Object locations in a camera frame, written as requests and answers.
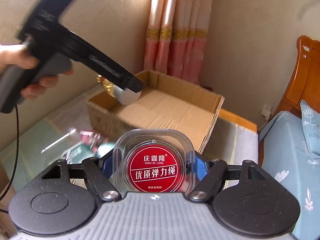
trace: blue pillow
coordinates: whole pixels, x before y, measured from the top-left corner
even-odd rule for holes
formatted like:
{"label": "blue pillow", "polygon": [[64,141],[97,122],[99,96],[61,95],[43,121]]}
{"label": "blue pillow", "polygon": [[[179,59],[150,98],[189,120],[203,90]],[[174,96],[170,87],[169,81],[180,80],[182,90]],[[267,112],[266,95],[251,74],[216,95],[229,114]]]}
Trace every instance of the blue pillow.
{"label": "blue pillow", "polygon": [[320,114],[302,100],[302,129],[310,152],[320,155]]}

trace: wooden bed frame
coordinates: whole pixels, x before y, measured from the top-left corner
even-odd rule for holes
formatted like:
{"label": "wooden bed frame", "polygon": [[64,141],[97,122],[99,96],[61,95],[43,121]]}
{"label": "wooden bed frame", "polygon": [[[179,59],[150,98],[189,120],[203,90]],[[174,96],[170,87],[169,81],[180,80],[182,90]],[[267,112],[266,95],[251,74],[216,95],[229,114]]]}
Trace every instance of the wooden bed frame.
{"label": "wooden bed frame", "polygon": [[[320,112],[320,41],[307,36],[297,40],[297,63],[287,89],[270,120],[280,111],[289,111],[301,118],[300,102],[305,100]],[[259,165],[263,162],[263,141],[259,144]]]}

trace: hand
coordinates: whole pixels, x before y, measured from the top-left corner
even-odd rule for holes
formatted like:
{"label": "hand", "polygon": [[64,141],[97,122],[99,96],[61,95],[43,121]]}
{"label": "hand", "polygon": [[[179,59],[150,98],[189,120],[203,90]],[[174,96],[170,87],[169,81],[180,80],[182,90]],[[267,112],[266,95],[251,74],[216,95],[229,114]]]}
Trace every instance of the hand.
{"label": "hand", "polygon": [[[0,45],[0,73],[8,65],[17,65],[23,69],[35,68],[39,60],[29,55],[23,45]],[[65,72],[65,75],[72,75],[73,69]],[[57,85],[57,76],[46,76],[40,79],[39,84],[29,85],[21,90],[21,95],[26,99],[35,100],[38,96],[43,95],[47,88],[53,88]]]}

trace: blue bedsheet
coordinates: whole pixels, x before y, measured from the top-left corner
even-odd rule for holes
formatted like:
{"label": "blue bedsheet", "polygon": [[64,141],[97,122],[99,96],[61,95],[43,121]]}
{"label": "blue bedsheet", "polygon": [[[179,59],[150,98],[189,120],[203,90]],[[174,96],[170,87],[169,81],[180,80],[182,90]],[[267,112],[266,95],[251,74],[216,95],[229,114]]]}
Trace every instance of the blue bedsheet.
{"label": "blue bedsheet", "polygon": [[293,234],[300,240],[320,236],[320,156],[310,153],[301,119],[280,112],[261,132],[263,169],[289,190],[300,203]]}

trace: pink curtain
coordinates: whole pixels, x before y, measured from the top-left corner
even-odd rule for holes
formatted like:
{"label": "pink curtain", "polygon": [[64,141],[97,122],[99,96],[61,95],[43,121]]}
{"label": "pink curtain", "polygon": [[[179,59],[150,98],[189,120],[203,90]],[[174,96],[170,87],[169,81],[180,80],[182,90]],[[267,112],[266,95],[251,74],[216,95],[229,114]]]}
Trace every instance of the pink curtain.
{"label": "pink curtain", "polygon": [[152,0],[144,69],[198,83],[212,0]]}

